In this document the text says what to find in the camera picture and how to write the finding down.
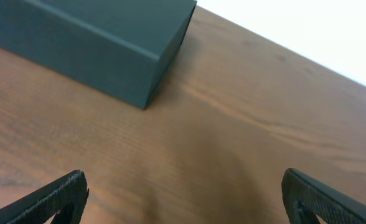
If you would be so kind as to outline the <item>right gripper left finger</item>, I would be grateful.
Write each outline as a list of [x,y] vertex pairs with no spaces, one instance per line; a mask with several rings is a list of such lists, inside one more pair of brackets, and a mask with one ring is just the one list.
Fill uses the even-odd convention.
[[89,189],[85,173],[74,170],[0,209],[0,224],[79,224]]

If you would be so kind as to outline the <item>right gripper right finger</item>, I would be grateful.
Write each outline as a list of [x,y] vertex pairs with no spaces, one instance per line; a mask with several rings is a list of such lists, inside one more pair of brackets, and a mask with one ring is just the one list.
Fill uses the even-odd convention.
[[366,224],[366,205],[297,169],[285,171],[281,188],[290,224]]

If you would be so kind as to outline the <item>black gift box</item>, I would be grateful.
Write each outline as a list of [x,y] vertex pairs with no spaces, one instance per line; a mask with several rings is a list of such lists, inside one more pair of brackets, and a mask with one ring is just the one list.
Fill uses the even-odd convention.
[[194,0],[0,0],[0,47],[144,109],[195,7]]

